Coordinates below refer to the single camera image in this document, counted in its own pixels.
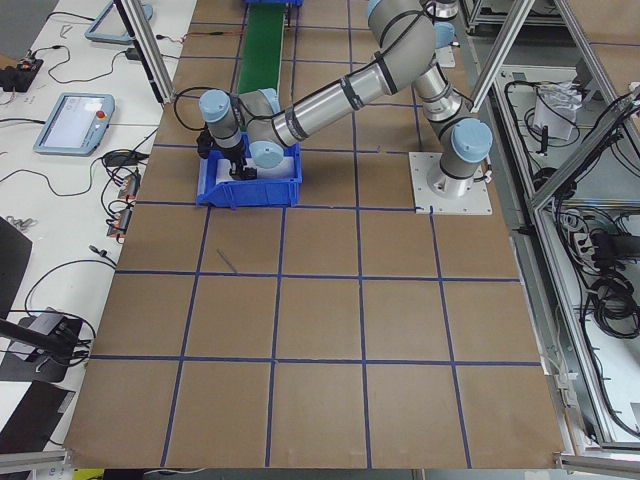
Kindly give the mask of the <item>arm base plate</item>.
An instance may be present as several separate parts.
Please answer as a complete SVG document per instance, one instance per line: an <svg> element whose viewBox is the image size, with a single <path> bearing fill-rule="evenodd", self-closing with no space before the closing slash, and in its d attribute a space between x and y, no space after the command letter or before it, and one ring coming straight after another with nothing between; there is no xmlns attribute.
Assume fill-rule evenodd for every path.
<svg viewBox="0 0 640 480"><path fill-rule="evenodd" d="M441 154L410 152L410 174L417 214L486 216L493 213L488 186L477 165L467 179L453 179L440 169Z"/></svg>

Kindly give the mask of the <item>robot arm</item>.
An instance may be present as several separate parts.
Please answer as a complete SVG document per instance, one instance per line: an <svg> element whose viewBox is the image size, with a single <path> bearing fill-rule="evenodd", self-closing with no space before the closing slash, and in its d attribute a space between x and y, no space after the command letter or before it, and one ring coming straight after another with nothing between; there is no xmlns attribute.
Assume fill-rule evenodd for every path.
<svg viewBox="0 0 640 480"><path fill-rule="evenodd" d="M234 180L254 180L246 160L273 168L286 148L305 141L348 114L382 96L412 87L423 113L442 145L438 162L428 170L428 188L445 199L470 190L480 162L493 142L489 127L471 116L461 93L439 66L436 51L445 43L446 23L438 22L427 1L371 1L370 31L379 46L371 61L305 98L280 109L272 89L233 95L211 89L201 95L204 125L199 154L219 151L231 164Z"/></svg>

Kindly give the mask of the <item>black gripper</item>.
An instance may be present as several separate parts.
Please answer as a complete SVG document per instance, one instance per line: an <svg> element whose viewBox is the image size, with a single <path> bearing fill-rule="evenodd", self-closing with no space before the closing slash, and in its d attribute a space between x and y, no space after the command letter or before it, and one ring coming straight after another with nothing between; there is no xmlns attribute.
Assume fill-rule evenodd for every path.
<svg viewBox="0 0 640 480"><path fill-rule="evenodd" d="M230 162L229 175L233 180L256 180L257 169L246 167L245 146L237 145L227 150L226 158Z"/></svg>

